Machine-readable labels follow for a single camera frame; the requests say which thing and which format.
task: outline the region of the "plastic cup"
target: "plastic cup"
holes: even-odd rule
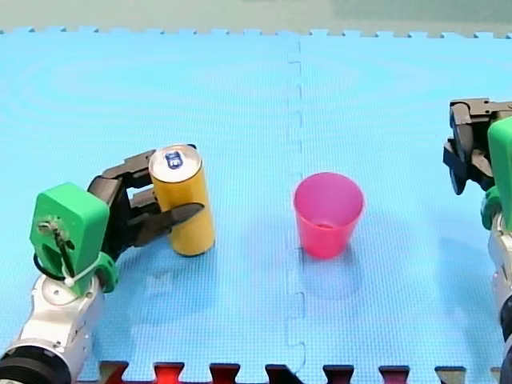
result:
[[[364,207],[358,185],[340,174],[323,172],[298,185],[294,208],[302,249],[313,258],[342,253]]]

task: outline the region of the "aluminum can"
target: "aluminum can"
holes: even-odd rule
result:
[[[207,252],[215,243],[215,231],[199,152],[188,144],[162,148],[151,156],[149,172],[162,212],[189,202],[204,205],[201,212],[173,228],[169,234],[172,249],[185,256]]]

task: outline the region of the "foam floor tile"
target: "foam floor tile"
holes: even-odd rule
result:
[[[436,366],[464,366],[468,383],[494,382],[502,338],[483,192],[455,196],[442,145],[450,100],[510,99],[511,44],[301,38],[302,173],[345,174],[366,196],[342,258],[298,253],[304,382],[325,382],[322,367],[341,364],[354,366],[354,383],[380,382],[380,366],[408,366],[411,384],[438,382]]]
[[[28,30],[0,38],[0,344],[30,309],[37,193],[87,187],[124,158],[190,142],[205,159],[216,246],[184,259],[162,239],[124,254],[81,379],[103,360],[128,361],[127,381],[152,380],[156,362],[184,363],[192,382],[209,381],[216,362],[239,364],[243,382],[264,382],[268,363],[296,370],[303,350],[289,346],[283,310],[290,188],[279,187],[292,178],[295,37]]]

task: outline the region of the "green robot part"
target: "green robot part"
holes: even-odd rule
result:
[[[494,122],[487,138],[495,186],[486,192],[482,223],[489,229],[492,217],[501,211],[505,229],[512,231],[512,118]]]
[[[40,193],[30,241],[41,272],[64,282],[79,297],[88,292],[95,275],[105,292],[114,290],[118,270],[101,252],[109,215],[104,201],[72,183]]]

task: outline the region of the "can pull tab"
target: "can pull tab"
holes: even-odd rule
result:
[[[178,151],[169,152],[166,154],[167,166],[172,170],[177,170],[183,165],[183,159]]]

